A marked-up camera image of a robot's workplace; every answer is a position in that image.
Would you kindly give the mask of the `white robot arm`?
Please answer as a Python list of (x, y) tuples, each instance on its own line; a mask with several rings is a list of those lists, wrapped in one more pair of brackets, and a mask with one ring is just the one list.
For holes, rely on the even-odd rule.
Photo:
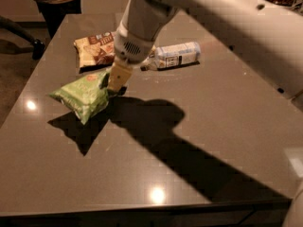
[(263, 0), (129, 0), (115, 37), (118, 59), (145, 60), (180, 9), (285, 97), (302, 95), (303, 17)]

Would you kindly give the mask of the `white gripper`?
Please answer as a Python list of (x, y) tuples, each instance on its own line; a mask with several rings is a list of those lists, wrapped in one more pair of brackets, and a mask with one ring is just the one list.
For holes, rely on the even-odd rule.
[(133, 68), (151, 53), (153, 42), (145, 41), (133, 35), (124, 25), (116, 30), (114, 38), (115, 62), (111, 66), (107, 89), (117, 93), (129, 80)]

